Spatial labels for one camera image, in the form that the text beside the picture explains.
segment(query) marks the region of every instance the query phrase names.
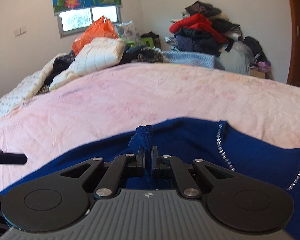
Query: window frame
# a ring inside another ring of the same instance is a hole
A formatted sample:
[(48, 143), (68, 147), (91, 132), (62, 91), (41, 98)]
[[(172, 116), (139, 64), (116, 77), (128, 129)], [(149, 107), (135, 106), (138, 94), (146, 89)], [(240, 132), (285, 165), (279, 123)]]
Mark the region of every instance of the window frame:
[[(92, 8), (94, 8), (94, 7), (82, 8), (82, 9), (90, 9), (91, 20), (92, 20), (92, 22), (94, 22), (94, 21), (96, 21), (98, 19), (95, 19), (95, 20), (93, 19)], [(118, 21), (114, 22), (114, 23), (121, 23), (122, 22), (120, 8), (121, 7), (116, 6)], [(87, 27), (77, 28), (77, 29), (73, 29), (73, 30), (69, 30), (69, 31), (64, 31), (63, 30), (62, 19), (61, 19), (60, 15), (57, 15), (57, 21), (58, 21), (60, 38), (63, 38), (63, 37), (66, 37), (66, 36), (70, 36), (70, 35), (74, 35), (74, 34), (77, 34), (77, 33), (82, 33), (82, 32), (84, 32), (86, 29), (88, 29), (90, 27), (90, 26), (87, 26)]]

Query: red clothing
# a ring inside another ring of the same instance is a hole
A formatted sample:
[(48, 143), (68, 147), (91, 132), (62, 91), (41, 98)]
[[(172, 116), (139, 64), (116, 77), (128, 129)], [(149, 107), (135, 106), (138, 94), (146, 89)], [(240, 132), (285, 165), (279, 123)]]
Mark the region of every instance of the red clothing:
[(181, 28), (185, 27), (188, 29), (195, 29), (198, 31), (206, 31), (211, 33), (217, 42), (220, 44), (226, 43), (227, 38), (220, 33), (218, 33), (214, 28), (211, 27), (212, 22), (208, 20), (202, 14), (195, 14), (189, 18), (183, 19), (181, 21), (176, 22), (170, 27), (171, 33), (176, 33)]

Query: plastic bag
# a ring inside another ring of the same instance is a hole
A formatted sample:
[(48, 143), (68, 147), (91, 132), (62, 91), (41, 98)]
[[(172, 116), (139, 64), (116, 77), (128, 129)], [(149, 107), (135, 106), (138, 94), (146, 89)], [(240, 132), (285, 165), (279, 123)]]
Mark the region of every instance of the plastic bag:
[(119, 38), (112, 22), (104, 16), (93, 22), (91, 26), (72, 43), (72, 50), (75, 55), (77, 56), (86, 44), (91, 43), (94, 38), (98, 37)]

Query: wall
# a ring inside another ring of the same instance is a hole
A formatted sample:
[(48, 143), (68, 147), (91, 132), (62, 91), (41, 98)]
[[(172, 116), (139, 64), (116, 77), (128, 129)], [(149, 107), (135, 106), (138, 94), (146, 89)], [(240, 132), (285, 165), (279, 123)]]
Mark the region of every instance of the wall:
[[(146, 31), (171, 36), (170, 19), (179, 19), (183, 8), (197, 0), (141, 0)], [(273, 65), (275, 80), (287, 82), (291, 55), (289, 0), (201, 0), (222, 9), (243, 34), (259, 40)]]
[[(140, 0), (122, 0), (124, 21), (142, 29)], [(14, 36), (14, 30), (27, 33)], [(69, 52), (78, 35), (60, 39), (52, 0), (0, 0), (0, 97), (24, 77), (40, 70), (59, 52)]]

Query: bed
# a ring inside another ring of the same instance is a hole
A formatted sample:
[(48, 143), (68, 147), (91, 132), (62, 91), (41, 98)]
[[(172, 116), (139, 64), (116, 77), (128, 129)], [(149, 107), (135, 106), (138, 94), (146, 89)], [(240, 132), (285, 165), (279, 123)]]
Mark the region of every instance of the bed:
[(0, 191), (79, 145), (177, 117), (228, 120), (283, 148), (300, 147), (300, 88), (201, 67), (132, 63), (25, 100), (0, 120)]

